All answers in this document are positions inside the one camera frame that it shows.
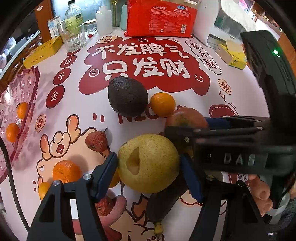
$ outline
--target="yellow box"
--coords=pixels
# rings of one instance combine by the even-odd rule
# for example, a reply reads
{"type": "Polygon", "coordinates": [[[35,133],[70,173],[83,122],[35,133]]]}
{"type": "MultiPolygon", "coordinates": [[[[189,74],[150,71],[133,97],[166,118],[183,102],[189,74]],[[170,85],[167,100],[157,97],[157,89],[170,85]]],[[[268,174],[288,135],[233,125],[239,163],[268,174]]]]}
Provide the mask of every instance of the yellow box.
{"type": "Polygon", "coordinates": [[[216,53],[227,65],[244,69],[247,65],[247,58],[243,47],[230,40],[226,41],[226,45],[219,44],[216,48],[216,53]]]}
{"type": "Polygon", "coordinates": [[[23,62],[24,66],[29,69],[33,65],[38,64],[48,57],[55,55],[62,44],[61,36],[47,41],[29,54],[29,56],[23,62]]]}

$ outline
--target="white appliance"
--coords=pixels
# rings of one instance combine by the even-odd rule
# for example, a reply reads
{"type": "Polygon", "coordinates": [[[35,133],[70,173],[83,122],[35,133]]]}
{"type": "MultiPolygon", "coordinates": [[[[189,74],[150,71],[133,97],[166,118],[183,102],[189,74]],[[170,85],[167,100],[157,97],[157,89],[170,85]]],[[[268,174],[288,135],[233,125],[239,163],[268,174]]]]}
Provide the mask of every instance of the white appliance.
{"type": "Polygon", "coordinates": [[[233,0],[202,0],[192,33],[204,45],[216,48],[227,40],[241,45],[240,33],[255,30],[254,21],[233,0]]]}

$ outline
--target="barcode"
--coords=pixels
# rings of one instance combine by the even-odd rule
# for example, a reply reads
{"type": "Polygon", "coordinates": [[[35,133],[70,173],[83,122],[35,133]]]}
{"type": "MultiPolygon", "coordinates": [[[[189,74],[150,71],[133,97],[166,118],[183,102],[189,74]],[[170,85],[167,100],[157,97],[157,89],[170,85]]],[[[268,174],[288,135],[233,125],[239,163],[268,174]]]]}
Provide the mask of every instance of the barcode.
{"type": "Polygon", "coordinates": [[[186,27],[187,27],[187,25],[184,25],[184,24],[182,25],[182,28],[181,28],[181,33],[182,34],[185,33],[186,27]]]}

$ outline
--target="black cable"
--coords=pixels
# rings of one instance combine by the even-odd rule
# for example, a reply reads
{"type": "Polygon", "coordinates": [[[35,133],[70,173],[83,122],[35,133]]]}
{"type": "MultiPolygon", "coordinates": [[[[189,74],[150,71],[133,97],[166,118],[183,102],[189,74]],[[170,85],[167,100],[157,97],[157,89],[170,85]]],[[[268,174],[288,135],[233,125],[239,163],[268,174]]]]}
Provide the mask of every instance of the black cable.
{"type": "Polygon", "coordinates": [[[29,225],[27,223],[27,220],[26,220],[26,218],[24,216],[24,213],[22,212],[22,208],[20,207],[20,202],[19,202],[18,197],[17,197],[17,192],[15,190],[15,182],[13,181],[9,155],[8,155],[6,146],[4,144],[4,141],[2,140],[1,137],[0,137],[0,148],[3,151],[3,155],[4,155],[4,159],[5,159],[5,163],[6,163],[6,168],[7,168],[7,172],[8,172],[9,184],[10,184],[13,199],[15,201],[15,206],[17,207],[17,211],[18,211],[19,216],[20,216],[20,218],[22,220],[22,223],[24,224],[26,230],[29,232],[30,227],[29,227],[29,225]]]}

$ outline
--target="orange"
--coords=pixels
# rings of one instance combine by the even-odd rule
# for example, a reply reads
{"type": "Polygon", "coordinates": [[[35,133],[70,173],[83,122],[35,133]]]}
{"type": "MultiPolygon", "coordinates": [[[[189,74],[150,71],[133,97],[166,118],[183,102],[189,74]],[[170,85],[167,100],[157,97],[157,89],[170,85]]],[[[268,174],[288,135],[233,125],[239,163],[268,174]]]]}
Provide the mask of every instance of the orange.
{"type": "Polygon", "coordinates": [[[168,117],[176,107],[174,97],[170,94],[159,92],[150,99],[151,109],[160,117],[168,117]]]}
{"type": "Polygon", "coordinates": [[[43,182],[39,185],[39,188],[38,188],[38,194],[39,194],[39,197],[41,199],[41,201],[43,200],[45,194],[47,193],[48,189],[50,187],[50,183],[48,182],[43,182]]]}
{"type": "Polygon", "coordinates": [[[27,108],[28,108],[28,103],[26,102],[22,102],[20,104],[17,105],[17,116],[20,119],[24,119],[26,116],[26,112],[27,112],[27,108]]]}
{"type": "Polygon", "coordinates": [[[10,123],[6,129],[6,139],[10,142],[15,142],[19,131],[20,128],[16,123],[10,123]]]}
{"type": "Polygon", "coordinates": [[[119,174],[118,174],[118,169],[116,169],[115,173],[114,173],[114,176],[110,182],[110,185],[109,185],[109,188],[113,188],[115,187],[120,181],[120,177],[119,177],[119,174]]]}
{"type": "Polygon", "coordinates": [[[53,170],[54,180],[61,180],[62,183],[76,182],[82,176],[82,172],[73,161],[63,160],[58,162],[53,170]]]}

